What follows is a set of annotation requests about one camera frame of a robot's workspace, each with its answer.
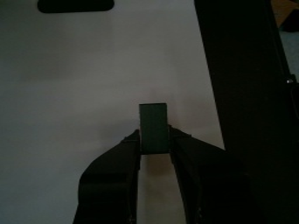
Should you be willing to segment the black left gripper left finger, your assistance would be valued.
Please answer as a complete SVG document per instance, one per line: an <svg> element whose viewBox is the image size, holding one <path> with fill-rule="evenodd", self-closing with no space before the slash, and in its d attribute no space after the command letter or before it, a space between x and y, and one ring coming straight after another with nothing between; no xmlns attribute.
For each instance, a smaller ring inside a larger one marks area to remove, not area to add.
<svg viewBox="0 0 299 224"><path fill-rule="evenodd" d="M100 155L78 179L72 224L136 224L138 130Z"/></svg>

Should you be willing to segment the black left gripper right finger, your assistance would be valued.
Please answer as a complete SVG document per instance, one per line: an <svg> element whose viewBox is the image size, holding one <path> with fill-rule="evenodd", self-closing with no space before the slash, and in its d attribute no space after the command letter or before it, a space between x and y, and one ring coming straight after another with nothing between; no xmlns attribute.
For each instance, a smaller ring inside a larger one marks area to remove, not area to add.
<svg viewBox="0 0 299 224"><path fill-rule="evenodd" d="M176 128L169 141L186 224L267 224L244 165Z"/></svg>

